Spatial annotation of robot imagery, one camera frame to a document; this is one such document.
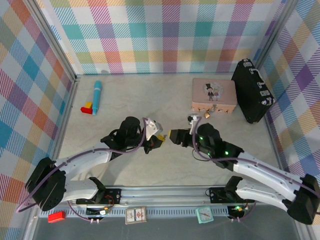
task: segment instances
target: blue pen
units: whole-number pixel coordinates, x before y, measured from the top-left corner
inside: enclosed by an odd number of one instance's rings
[[[100,93],[102,89],[101,81],[94,83],[93,103],[92,103],[92,115],[96,115],[99,108]]]

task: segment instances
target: black suitcase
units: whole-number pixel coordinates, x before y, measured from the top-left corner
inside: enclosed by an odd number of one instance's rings
[[[250,124],[259,122],[275,99],[250,59],[238,62],[232,80],[246,121]]]

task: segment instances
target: red object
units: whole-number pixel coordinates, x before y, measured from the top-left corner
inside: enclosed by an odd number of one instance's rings
[[[59,211],[48,216],[48,223],[52,224],[63,219],[66,219],[66,213],[64,211]]]
[[[86,107],[81,107],[80,108],[81,112],[85,113],[85,114],[92,114],[92,108],[86,108]]]

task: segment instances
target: marble-like floor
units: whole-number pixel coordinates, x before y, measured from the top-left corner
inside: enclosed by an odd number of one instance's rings
[[[163,134],[171,129],[189,128],[192,113],[192,79],[226,79],[230,74],[127,74],[81,76],[63,140],[60,158],[92,147],[117,129],[127,116],[152,118],[161,123]],[[96,116],[80,111],[92,102],[93,86],[102,81],[100,108]],[[215,113],[202,123],[211,123],[222,139],[233,143],[258,159],[278,166],[264,120],[248,124],[239,106],[233,113]],[[79,180],[99,178],[105,185],[223,185],[234,175],[212,162],[192,157],[192,149],[173,144],[169,138],[161,148],[145,154],[118,157],[77,176]]]

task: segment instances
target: pink tin box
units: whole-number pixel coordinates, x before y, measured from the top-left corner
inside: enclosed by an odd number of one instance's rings
[[[192,110],[211,113],[232,113],[237,105],[235,82],[194,78]]]

